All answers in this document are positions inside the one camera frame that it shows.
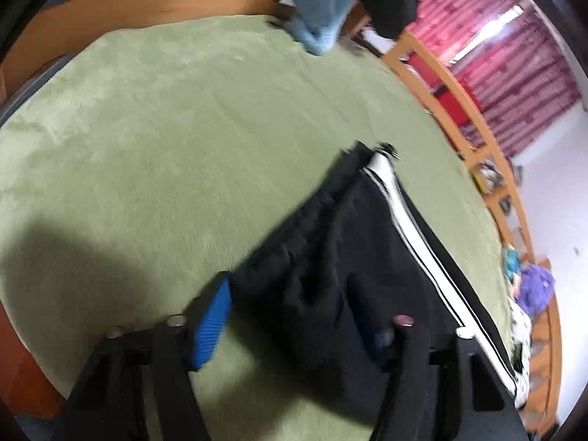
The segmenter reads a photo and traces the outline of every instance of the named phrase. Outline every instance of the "blue gripper pad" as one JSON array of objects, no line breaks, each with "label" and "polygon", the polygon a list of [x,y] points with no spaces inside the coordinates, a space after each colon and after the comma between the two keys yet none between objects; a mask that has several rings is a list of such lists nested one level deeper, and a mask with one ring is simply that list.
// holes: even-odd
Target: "blue gripper pad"
[{"label": "blue gripper pad", "polygon": [[215,354],[216,344],[229,317],[230,306],[229,281],[224,279],[199,325],[194,328],[194,348],[190,362],[195,370],[202,368]]}]

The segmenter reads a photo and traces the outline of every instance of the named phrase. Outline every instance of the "green blanket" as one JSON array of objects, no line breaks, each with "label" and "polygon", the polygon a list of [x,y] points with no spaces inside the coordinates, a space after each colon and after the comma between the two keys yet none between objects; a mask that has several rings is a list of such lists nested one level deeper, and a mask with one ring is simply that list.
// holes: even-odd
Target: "green blanket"
[{"label": "green blanket", "polygon": [[[266,19],[105,35],[0,131],[0,296],[64,395],[109,327],[181,312],[355,140],[397,147],[410,197],[510,345],[495,225],[435,121],[370,54],[314,57]],[[264,343],[233,321],[194,377],[213,439],[368,438]]]}]

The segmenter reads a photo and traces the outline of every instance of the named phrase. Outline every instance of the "purple fluffy object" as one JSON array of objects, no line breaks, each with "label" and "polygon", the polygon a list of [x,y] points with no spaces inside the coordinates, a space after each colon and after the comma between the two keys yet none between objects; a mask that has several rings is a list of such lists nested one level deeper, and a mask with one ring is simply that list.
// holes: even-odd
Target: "purple fluffy object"
[{"label": "purple fluffy object", "polygon": [[515,301],[529,316],[543,312],[553,297],[554,284],[555,279],[549,270],[529,265],[522,274],[520,294]]}]

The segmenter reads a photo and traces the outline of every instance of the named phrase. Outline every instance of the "bed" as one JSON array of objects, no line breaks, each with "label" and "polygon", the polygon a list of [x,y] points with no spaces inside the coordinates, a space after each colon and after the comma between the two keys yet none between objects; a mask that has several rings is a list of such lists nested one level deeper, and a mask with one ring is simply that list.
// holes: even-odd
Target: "bed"
[{"label": "bed", "polygon": [[[31,396],[45,402],[36,403],[37,414],[58,408],[52,387],[69,393],[109,326],[140,327],[181,311],[199,284],[238,262],[304,200],[356,139],[398,148],[408,193],[508,346],[498,237],[513,241],[499,207],[507,195],[524,258],[536,257],[512,173],[482,116],[408,33],[382,65],[342,48],[315,58],[268,26],[267,17],[229,17],[292,11],[276,1],[72,0],[38,13],[3,61],[0,88],[9,97],[45,64],[78,55],[0,132],[3,326],[26,360],[21,379],[36,379],[43,393]],[[133,28],[145,29],[124,30]],[[471,148],[399,62],[409,50],[456,95],[486,146]],[[487,157],[506,185],[482,199],[470,171]],[[541,383],[521,414],[527,428],[541,432],[555,422],[559,392],[555,301],[543,319],[534,334],[547,341],[534,359],[541,360]],[[301,396],[279,361],[260,360],[259,342],[245,343],[255,337],[241,331],[229,331],[219,361],[198,375],[213,437],[243,439],[245,431],[249,439],[270,439],[305,429],[316,435],[317,425],[349,439],[369,433]],[[257,404],[243,416],[245,393],[255,393]],[[31,412],[31,398],[18,408]],[[239,422],[227,426],[224,416]]]}]

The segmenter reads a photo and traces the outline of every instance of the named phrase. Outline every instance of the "red curtain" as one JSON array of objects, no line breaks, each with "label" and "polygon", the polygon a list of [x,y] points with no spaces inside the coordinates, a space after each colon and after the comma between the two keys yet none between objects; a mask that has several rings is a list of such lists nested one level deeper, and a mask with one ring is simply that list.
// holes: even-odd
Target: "red curtain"
[{"label": "red curtain", "polygon": [[[506,37],[478,47],[459,78],[480,101],[504,154],[512,157],[571,108],[580,93],[554,37],[532,8],[504,31]],[[472,124],[462,133],[480,145]]]},{"label": "red curtain", "polygon": [[488,21],[521,0],[419,1],[419,16],[408,29],[447,63]]}]

